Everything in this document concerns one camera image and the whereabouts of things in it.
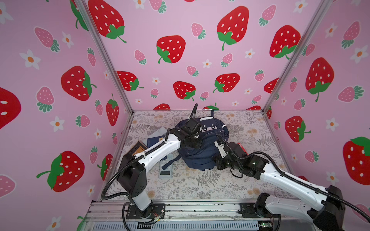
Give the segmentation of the navy blue student backpack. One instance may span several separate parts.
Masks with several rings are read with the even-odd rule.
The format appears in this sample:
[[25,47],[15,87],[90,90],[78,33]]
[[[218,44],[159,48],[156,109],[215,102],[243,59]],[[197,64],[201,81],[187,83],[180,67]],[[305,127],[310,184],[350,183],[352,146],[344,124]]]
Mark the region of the navy blue student backpack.
[[202,171],[213,169],[216,166],[214,158],[218,157],[220,153],[215,146],[215,142],[218,140],[218,136],[227,141],[229,130],[223,121],[214,117],[213,110],[210,116],[197,118],[196,120],[201,124],[201,132],[198,135],[201,140],[200,148],[196,149],[182,144],[178,149],[179,155],[165,164],[162,167],[163,170],[180,159],[184,160],[189,168]]

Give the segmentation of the blue book yellow label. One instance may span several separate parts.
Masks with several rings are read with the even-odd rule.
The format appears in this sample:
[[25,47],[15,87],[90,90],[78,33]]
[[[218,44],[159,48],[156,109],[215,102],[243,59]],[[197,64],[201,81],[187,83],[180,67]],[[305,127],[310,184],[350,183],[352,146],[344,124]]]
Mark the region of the blue book yellow label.
[[164,127],[161,127],[159,130],[154,132],[152,135],[149,135],[149,137],[146,139],[147,148],[150,148],[156,143],[162,141],[166,136],[166,132],[167,132],[167,129]]

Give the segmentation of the brown Scroll Marked book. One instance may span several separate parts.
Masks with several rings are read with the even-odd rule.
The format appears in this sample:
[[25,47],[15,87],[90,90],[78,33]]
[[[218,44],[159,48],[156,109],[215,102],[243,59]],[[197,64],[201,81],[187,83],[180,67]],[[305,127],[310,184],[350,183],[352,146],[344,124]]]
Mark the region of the brown Scroll Marked book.
[[135,154],[145,151],[147,147],[141,142],[138,141],[127,153],[128,155],[134,156]]

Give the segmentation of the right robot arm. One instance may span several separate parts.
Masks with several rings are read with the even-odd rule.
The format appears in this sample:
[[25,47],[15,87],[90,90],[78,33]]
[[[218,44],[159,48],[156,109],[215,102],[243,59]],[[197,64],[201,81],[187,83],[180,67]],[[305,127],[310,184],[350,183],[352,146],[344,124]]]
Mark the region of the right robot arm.
[[266,153],[247,154],[241,146],[224,140],[215,141],[220,155],[215,158],[217,169],[230,168],[242,175],[270,183],[299,198],[309,206],[304,215],[322,231],[343,229],[345,204],[339,188],[315,185],[282,171]]

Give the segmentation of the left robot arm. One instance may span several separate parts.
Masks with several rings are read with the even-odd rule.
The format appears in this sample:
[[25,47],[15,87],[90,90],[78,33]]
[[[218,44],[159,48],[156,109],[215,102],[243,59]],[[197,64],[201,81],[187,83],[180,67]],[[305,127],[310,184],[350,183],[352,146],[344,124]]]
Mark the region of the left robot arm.
[[128,193],[129,200],[141,212],[152,207],[152,200],[145,192],[147,173],[168,154],[181,147],[199,149],[201,124],[194,118],[187,119],[182,127],[169,129],[165,137],[152,147],[135,155],[122,158],[117,181]]

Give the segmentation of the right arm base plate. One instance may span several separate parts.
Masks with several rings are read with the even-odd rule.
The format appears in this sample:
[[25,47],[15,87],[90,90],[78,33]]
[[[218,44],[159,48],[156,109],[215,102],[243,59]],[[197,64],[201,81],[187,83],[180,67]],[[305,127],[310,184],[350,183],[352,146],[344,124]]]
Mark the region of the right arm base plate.
[[243,218],[278,218],[278,214],[270,213],[264,206],[256,206],[255,203],[240,203],[238,213]]

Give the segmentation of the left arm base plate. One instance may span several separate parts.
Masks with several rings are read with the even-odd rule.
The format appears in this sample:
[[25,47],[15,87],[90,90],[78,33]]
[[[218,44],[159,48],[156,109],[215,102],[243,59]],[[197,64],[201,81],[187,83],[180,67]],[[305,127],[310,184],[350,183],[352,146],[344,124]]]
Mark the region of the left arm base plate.
[[126,219],[154,219],[165,215],[165,204],[150,204],[148,208],[141,211],[136,205],[130,205],[127,209]]

